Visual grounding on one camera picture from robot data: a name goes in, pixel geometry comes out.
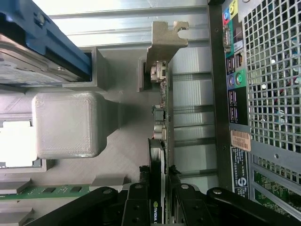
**screw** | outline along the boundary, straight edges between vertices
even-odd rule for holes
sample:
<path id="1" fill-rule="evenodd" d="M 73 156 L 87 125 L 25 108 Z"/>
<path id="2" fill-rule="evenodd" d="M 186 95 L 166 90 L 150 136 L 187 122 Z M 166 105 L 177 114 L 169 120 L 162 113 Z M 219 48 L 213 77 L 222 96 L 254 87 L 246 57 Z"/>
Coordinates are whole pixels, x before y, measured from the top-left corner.
<path id="1" fill-rule="evenodd" d="M 45 18 L 41 13 L 38 14 L 38 19 L 40 21 L 40 25 L 43 25 L 45 23 Z"/>
<path id="2" fill-rule="evenodd" d="M 110 194 L 112 191 L 111 190 L 105 190 L 103 191 L 104 194 Z"/>
<path id="3" fill-rule="evenodd" d="M 189 186 L 188 186 L 188 185 L 182 185 L 181 188 L 183 188 L 183 189 L 188 189 Z"/>
<path id="4" fill-rule="evenodd" d="M 221 193 L 222 193 L 222 191 L 221 191 L 221 190 L 219 190 L 219 189 L 214 189 L 214 190 L 213 190 L 213 193 L 214 193 L 214 194 L 221 194 Z"/>

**hard drive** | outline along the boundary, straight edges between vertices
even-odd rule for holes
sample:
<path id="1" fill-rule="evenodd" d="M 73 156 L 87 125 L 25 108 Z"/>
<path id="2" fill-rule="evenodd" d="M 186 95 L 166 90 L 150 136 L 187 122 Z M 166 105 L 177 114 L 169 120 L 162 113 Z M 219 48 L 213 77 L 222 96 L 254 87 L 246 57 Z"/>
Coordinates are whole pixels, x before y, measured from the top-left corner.
<path id="1" fill-rule="evenodd" d="M 91 59 L 33 1 L 1 1 L 0 84 L 61 86 L 91 75 Z"/>

